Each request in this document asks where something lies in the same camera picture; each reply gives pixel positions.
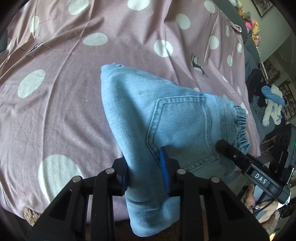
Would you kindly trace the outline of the person's right hand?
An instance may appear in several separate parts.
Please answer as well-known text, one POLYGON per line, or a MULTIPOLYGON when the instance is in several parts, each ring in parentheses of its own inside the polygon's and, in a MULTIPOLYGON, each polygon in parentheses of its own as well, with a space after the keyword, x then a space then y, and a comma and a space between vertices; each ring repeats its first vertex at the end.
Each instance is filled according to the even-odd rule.
POLYGON ((278 201, 274 201, 273 203, 269 204, 270 201, 265 201, 262 203, 256 203, 255 198, 253 196, 255 186, 253 183, 249 184, 248 189, 245 194, 245 198, 243 199, 244 206, 253 213, 255 210, 259 211, 263 209, 263 214, 258 220, 259 223, 267 222, 270 217, 274 214, 274 212, 278 208, 278 201))

